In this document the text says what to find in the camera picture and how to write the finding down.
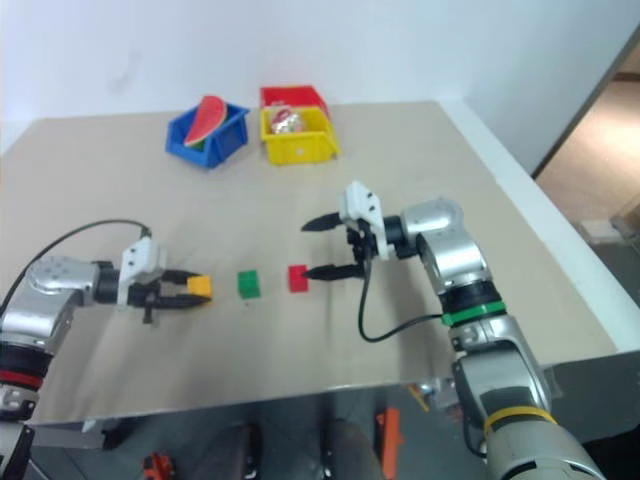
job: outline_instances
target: yellow band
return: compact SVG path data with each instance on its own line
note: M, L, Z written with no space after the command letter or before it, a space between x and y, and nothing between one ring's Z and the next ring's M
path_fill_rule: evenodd
M502 410L498 410L497 412L492 413L489 417L484 421L484 437L487 438L489 434L489 429L491 425L493 425L498 420L502 420L503 418L511 417L513 415L537 415L538 417L542 417L545 420L548 420L551 423L557 424L551 414L546 410L543 410L538 407L509 407L503 408Z

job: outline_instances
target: toy watermelon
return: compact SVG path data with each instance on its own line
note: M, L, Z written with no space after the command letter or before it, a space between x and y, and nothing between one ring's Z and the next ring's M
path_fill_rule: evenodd
M227 104L220 97L206 95L202 97L193 124L184 139L187 147L197 147L198 143L213 133L227 118Z

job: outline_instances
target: blue plastic bin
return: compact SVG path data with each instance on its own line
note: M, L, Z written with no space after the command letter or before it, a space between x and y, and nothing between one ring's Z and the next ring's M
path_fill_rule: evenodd
M227 103L227 118L204 141L202 151L185 147L184 139L196 116L197 107L169 122L165 150L205 168L214 168L247 143L246 108Z

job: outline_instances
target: table surface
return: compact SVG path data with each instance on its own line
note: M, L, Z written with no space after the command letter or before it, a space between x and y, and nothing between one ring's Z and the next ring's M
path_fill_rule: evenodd
M247 117L249 144L210 171L164 152L176 114L43 120L3 159L3 290L45 243L86 222L130 217L152 226L170 266L208 274L214 302L188 313L79 309L52 363L34 422L129 416L249 402L449 374L439 322L376 345L356 328L362 282L287 289L287 266L351 261L344 230L302 233L337 210L359 179L385 214L439 195L456 200L509 311L543 364L615 352L609 336L437 103L339 106L339 159L275 167ZM119 262L138 232L109 226L57 253ZM262 297L244 301L237 272L258 271ZM417 259L377 261L365 323L371 334L440 305Z

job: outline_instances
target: yellow plastic bin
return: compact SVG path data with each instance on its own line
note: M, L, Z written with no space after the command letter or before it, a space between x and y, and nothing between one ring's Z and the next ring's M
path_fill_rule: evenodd
M304 120L300 133L271 133L269 111L260 111L260 138L267 144L269 161L275 165L319 163L340 153L331 122L318 107L294 108Z

